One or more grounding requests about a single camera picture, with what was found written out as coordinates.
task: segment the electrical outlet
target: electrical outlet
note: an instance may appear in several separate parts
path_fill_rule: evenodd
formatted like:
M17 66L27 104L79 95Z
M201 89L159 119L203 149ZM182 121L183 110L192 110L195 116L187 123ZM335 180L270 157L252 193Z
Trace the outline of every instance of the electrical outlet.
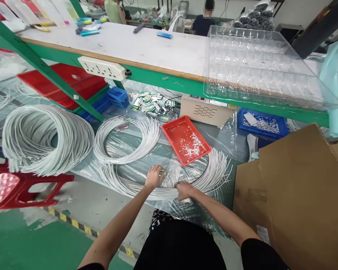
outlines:
M122 81L128 77L126 75L127 70L120 64L87 56L81 56L78 60L81 66L89 74L117 81Z

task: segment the beige electronic device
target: beige electronic device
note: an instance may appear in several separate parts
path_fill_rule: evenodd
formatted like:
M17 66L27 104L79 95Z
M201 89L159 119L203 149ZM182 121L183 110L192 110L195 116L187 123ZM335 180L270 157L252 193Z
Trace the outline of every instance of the beige electronic device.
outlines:
M181 97L180 116L221 128L237 106L189 94Z

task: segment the yellow and black hazard tape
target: yellow and black hazard tape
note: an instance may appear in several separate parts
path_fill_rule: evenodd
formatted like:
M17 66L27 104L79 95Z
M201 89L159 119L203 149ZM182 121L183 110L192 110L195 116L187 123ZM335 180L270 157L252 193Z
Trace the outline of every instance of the yellow and black hazard tape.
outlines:
M46 212L48 212L49 214L51 214L52 216L55 216L59 219L61 219L63 222L69 223L70 225L72 225L73 227L83 231L84 233L97 238L100 235L100 232L93 230L92 228L88 227L85 224L80 223L79 221L77 221L76 219L73 219L72 217L64 214L63 212L59 212L58 210L54 209L53 207L40 207L41 209L45 210ZM139 253L135 252L134 250L132 250L129 247L126 247L124 245L121 245L119 247L119 250L121 252L126 253L128 256L137 259L139 258Z

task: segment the red plastic crate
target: red plastic crate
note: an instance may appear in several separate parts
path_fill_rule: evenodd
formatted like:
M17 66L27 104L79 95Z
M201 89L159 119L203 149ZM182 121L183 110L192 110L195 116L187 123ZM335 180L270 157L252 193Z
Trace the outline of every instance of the red plastic crate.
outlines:
M162 125L161 128L183 166L192 163L211 151L210 145L204 140L187 116L170 121Z
M107 85L103 77L86 73L84 69L79 67L61 63L50 67L85 100L91 98ZM42 96L60 104L66 109L73 111L79 107L74 100L37 70L19 74L17 77Z

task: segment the cardboard sheet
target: cardboard sheet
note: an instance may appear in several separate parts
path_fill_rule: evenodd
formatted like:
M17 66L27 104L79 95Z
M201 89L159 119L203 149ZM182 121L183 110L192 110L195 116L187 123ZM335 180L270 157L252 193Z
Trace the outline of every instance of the cardboard sheet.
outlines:
M260 189L266 202L251 200L250 189ZM291 269L338 269L338 155L317 125L238 166L235 192L234 212L255 231L257 225L267 228L272 247Z

